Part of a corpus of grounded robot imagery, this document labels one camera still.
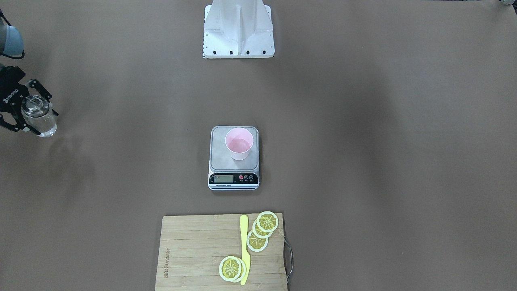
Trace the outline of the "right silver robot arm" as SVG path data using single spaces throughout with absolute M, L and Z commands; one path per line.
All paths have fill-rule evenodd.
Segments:
M 0 55 L 9 59 L 23 59 L 24 42 L 19 30 L 2 12 L 0 15 Z M 0 125 L 14 132 L 30 131 L 39 137 L 51 137 L 57 131 L 56 117 L 59 116 L 50 101 L 52 95 L 37 79 L 21 84 L 24 77 L 25 72 L 18 66 L 1 65 L 0 111 L 1 114 L 10 114 L 14 123 L 0 116 Z

